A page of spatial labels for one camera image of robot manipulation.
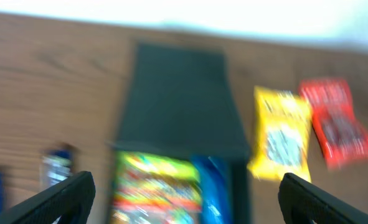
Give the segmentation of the colourful gummy candy bag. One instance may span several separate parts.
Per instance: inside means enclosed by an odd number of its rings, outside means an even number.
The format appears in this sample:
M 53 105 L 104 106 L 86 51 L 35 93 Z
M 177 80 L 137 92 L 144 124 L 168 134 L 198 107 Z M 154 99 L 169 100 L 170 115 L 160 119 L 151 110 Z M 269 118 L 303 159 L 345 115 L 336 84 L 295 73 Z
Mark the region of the colourful gummy candy bag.
M 199 172 L 189 161 L 143 152 L 118 152 L 110 222 L 199 223 L 199 182 Z

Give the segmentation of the purple Dairy Milk bar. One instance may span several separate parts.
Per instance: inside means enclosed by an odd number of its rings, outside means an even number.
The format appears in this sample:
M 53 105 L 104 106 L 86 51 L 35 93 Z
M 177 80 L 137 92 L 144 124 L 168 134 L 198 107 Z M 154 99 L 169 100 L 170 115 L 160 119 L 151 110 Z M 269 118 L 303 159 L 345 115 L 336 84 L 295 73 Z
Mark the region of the purple Dairy Milk bar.
M 59 143 L 46 149 L 41 157 L 40 187 L 45 190 L 69 178 L 73 172 L 75 148 Z

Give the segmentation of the blue cookie pack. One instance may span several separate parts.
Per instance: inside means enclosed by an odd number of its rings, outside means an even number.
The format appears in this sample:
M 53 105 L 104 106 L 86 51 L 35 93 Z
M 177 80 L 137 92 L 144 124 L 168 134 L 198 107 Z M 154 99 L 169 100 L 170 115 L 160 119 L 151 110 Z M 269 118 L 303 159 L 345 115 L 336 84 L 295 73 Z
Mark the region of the blue cookie pack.
M 191 162 L 200 178 L 201 223 L 232 224 L 225 162 L 221 158 L 212 156 L 194 156 Z

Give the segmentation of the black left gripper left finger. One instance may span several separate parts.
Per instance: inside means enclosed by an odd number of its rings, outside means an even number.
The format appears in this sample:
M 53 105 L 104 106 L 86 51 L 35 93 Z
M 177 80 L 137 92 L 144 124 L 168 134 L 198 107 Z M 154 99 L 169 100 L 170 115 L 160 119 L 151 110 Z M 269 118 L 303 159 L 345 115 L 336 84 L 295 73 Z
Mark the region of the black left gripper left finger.
M 96 190 L 81 171 L 0 213 L 0 224 L 86 224 Z

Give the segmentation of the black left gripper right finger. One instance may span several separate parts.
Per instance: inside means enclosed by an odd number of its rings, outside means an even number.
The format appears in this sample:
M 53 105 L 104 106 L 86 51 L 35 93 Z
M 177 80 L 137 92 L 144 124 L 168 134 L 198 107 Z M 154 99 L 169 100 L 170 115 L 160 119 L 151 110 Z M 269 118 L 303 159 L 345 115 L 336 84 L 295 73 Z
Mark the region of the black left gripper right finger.
M 286 224 L 368 224 L 368 214 L 293 173 L 284 175 L 278 202 Z

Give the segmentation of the yellow Hacks candy bag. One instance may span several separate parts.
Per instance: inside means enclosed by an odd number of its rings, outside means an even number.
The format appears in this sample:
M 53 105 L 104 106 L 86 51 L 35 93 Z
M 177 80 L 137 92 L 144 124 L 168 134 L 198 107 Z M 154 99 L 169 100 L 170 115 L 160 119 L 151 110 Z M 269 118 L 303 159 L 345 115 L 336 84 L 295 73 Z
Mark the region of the yellow Hacks candy bag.
M 311 105 L 290 91 L 261 86 L 254 88 L 254 100 L 254 156 L 248 170 L 256 179 L 282 180 L 289 172 L 309 182 Z

